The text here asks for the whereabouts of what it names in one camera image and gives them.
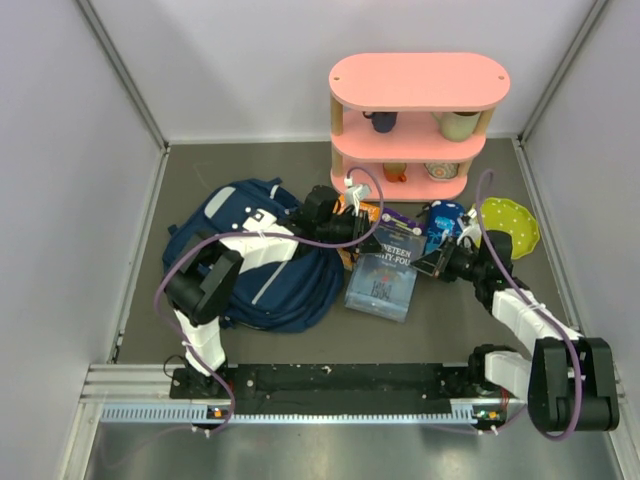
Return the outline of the Nineteen Eighty-Four book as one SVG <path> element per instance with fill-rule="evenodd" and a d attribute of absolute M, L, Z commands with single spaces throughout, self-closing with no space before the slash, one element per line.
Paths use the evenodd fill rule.
<path fill-rule="evenodd" d="M 374 233 L 382 250 L 360 255 L 345 293 L 345 306 L 398 323 L 408 314 L 426 238 L 380 226 Z"/>

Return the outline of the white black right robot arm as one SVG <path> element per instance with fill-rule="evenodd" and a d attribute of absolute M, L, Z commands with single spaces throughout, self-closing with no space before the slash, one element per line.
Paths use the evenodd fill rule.
<path fill-rule="evenodd" d="M 513 277 L 511 256 L 510 235 L 489 230 L 478 246 L 448 238 L 411 263 L 438 280 L 470 282 L 476 299 L 530 354 L 477 348 L 476 364 L 466 372 L 469 388 L 487 396 L 502 387 L 524 400 L 532 424 L 553 440 L 576 431 L 615 430 L 620 411 L 609 344 L 557 320 Z"/>

